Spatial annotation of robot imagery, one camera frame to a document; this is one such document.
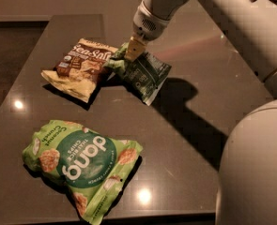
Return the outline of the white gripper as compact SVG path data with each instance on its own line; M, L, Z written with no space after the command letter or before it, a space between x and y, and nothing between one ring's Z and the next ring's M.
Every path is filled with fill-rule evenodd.
M170 10L162 2L143 0L133 17L133 33L126 50L125 59L133 62L146 49L141 40L152 41L160 37L170 22Z

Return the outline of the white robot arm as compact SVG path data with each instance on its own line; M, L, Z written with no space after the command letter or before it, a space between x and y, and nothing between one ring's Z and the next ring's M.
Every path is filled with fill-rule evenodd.
M166 23L183 0L143 0L135 21ZM277 7L197 0L225 33L170 46L151 107L128 100L146 150L120 207L126 225L277 225Z

